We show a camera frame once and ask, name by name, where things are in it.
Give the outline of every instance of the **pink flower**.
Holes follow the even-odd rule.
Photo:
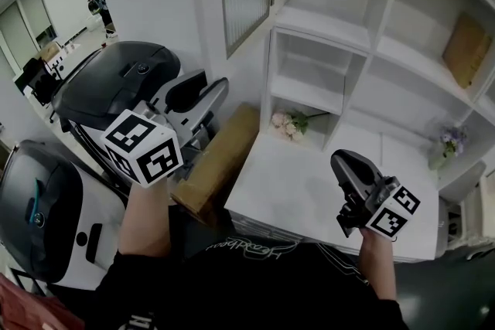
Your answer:
[[[295,125],[291,123],[285,126],[285,132],[287,132],[287,135],[293,136],[293,134],[297,132],[297,129],[295,128]]]
[[[287,125],[291,122],[292,122],[291,116],[289,116],[288,114],[284,114],[284,125]]]
[[[282,125],[286,124],[286,116],[283,113],[274,113],[273,116],[271,116],[271,122],[274,126],[280,128]]]
[[[293,141],[301,141],[302,138],[304,138],[304,135],[302,134],[301,131],[297,131],[296,133],[292,134]]]

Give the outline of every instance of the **black t-shirt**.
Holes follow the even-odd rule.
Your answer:
[[[252,236],[183,263],[118,253],[92,312],[87,328],[407,328],[338,250]]]

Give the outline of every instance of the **flower bouquet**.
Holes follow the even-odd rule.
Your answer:
[[[283,138],[290,141],[301,141],[308,130],[309,119],[323,116],[324,114],[327,113],[306,116],[301,111],[291,111],[287,113],[278,111],[271,116],[271,123]]]
[[[442,129],[439,150],[430,158],[428,166],[431,170],[441,168],[449,158],[457,157],[464,151],[467,142],[467,128],[445,127]]]

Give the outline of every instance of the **window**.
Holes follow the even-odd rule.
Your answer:
[[[43,0],[20,0],[27,22],[39,47],[43,48],[55,39],[55,30],[46,13]]]
[[[38,53],[38,49],[29,35],[17,3],[10,5],[0,14],[0,31],[12,56],[22,69]]]

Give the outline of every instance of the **red object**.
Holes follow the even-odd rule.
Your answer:
[[[2,306],[3,327],[9,330],[84,329],[84,322],[67,310],[58,298],[40,297],[28,293],[2,274],[0,274],[0,305]]]

